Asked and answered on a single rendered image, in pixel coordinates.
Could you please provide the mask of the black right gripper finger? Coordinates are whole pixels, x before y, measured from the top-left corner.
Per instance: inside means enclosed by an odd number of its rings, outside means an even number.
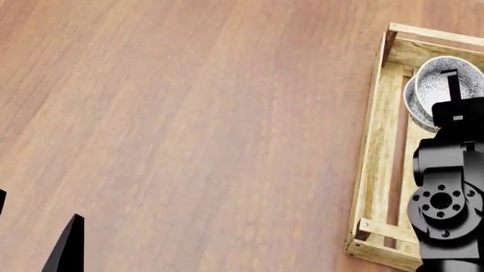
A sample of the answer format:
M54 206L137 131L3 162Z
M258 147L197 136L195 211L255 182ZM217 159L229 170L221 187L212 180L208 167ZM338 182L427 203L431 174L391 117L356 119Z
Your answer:
M458 70L444 70L441 72L443 76L447 77L448 89L451 102L461 100L461 88L458 77Z

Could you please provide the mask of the blue white patterned bowl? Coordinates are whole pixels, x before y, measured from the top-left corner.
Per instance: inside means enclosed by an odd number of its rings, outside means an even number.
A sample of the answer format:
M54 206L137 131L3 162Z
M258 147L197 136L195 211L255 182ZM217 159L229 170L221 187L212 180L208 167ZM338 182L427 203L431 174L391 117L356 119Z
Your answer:
M453 56L431 58L420 67L414 83L417 99L428 115L434 104L451 99L447 77L442 74L446 70L458 71L462 99L484 97L484 73L475 65Z
M424 131L437 133L439 128L434 126L433 117L425 112L417 99L414 84L415 80L415 76L412 76L404 87L404 92L402 96L404 99L405 108L407 109L412 121L417 124L417 126L422 128Z

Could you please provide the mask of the light wooden slatted tray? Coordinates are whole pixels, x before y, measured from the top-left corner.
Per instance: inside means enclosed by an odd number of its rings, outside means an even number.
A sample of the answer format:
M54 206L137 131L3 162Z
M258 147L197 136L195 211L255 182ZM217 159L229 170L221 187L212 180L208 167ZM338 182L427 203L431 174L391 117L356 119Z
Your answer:
M431 133L401 115L405 79L437 56L455 56L484 70L484 38L391 23L374 59L345 253L413 272L417 237L407 216L416 190L412 156Z

